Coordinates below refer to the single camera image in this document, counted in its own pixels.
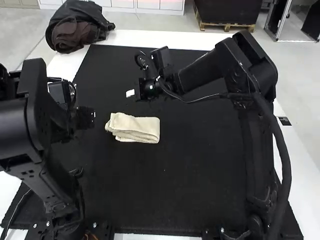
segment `white table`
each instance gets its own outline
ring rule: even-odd
[[[168,46],[170,49],[209,51],[215,47],[216,43],[227,37],[231,37],[231,34],[117,30],[111,32],[108,39],[99,44],[150,48]],[[86,46],[71,54],[56,54],[47,67],[47,75],[73,81],[88,49],[89,46]],[[274,114],[278,117],[286,116],[277,100],[274,102]],[[320,171],[307,153],[294,128],[292,126],[283,126],[280,121],[279,124],[291,158],[292,187],[289,201],[302,234],[304,235],[304,239],[315,240],[320,236]],[[275,145],[274,149],[275,170],[280,180],[282,180],[282,165]],[[21,181],[19,179],[0,172],[1,220],[19,189],[20,183]],[[23,240],[26,234],[27,230],[12,230],[9,231],[7,240]],[[116,240],[193,239],[193,237],[136,234],[116,234],[115,238]]]

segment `white towel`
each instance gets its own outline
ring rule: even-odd
[[[111,113],[105,125],[120,142],[157,144],[160,140],[160,120],[157,117],[135,117],[122,112]]]

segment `black mat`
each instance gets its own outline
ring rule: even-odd
[[[246,171],[232,104],[228,100],[188,105],[164,98],[144,103],[126,99],[126,91],[142,74],[134,62],[136,51],[120,46],[89,48],[75,83],[80,105],[96,110],[96,127],[82,132],[79,140],[53,147],[68,170],[84,167],[80,182],[86,216],[107,219],[121,232],[196,235],[216,226],[243,231]],[[177,68],[203,53],[171,50]],[[225,90],[224,82],[218,80],[188,97]],[[116,141],[104,130],[110,113],[116,112],[159,117],[160,142]],[[13,226],[29,226],[41,218],[40,204],[32,196]],[[292,212],[288,215],[288,223],[293,222],[289,229],[300,231]]]

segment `drawer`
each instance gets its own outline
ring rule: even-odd
[[[160,0],[161,10],[182,11],[184,0]]]
[[[137,0],[138,9],[160,9],[160,0]]]

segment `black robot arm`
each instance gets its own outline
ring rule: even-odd
[[[287,207],[291,188],[291,163],[281,129],[273,115],[277,68],[247,31],[217,43],[215,48],[192,64],[176,71],[170,50],[163,47],[135,61],[144,72],[137,88],[127,92],[138,101],[167,95],[193,104],[212,99],[230,99],[238,111],[246,168],[246,214],[248,231],[255,240],[275,240]],[[185,99],[184,94],[212,81],[224,79],[227,91]],[[274,170],[273,136],[282,162],[282,184]],[[226,232],[222,239],[229,239]]]
[[[76,92],[67,80],[47,77],[41,58],[24,61],[17,72],[0,66],[0,171],[42,199],[55,239],[80,240],[86,229],[78,180],[51,151],[52,143],[94,126],[94,110],[76,107]]]

